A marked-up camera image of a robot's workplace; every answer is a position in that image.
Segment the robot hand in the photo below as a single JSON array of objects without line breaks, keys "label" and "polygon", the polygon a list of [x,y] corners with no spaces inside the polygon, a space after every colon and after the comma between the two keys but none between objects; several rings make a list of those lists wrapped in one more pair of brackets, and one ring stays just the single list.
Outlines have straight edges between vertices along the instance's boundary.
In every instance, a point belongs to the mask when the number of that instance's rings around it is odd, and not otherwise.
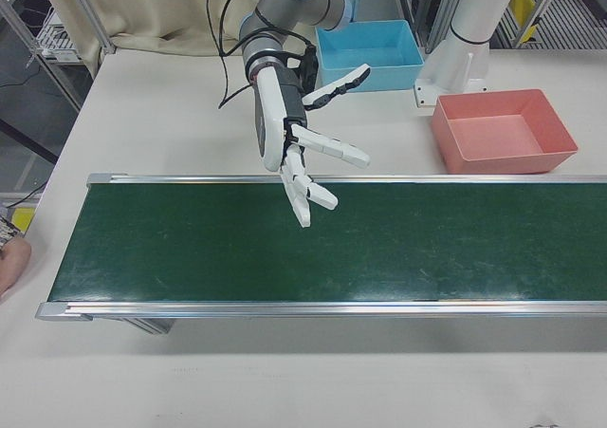
[{"label": "robot hand", "polygon": [[360,168],[370,163],[369,155],[357,147],[310,130],[306,112],[321,108],[358,87],[370,73],[371,67],[363,64],[329,85],[305,94],[291,69],[271,65],[262,68],[253,83],[255,125],[262,161],[270,172],[280,174],[293,212],[304,228],[311,224],[310,202],[327,210],[335,209],[339,203],[330,191],[306,173],[305,149]]}]

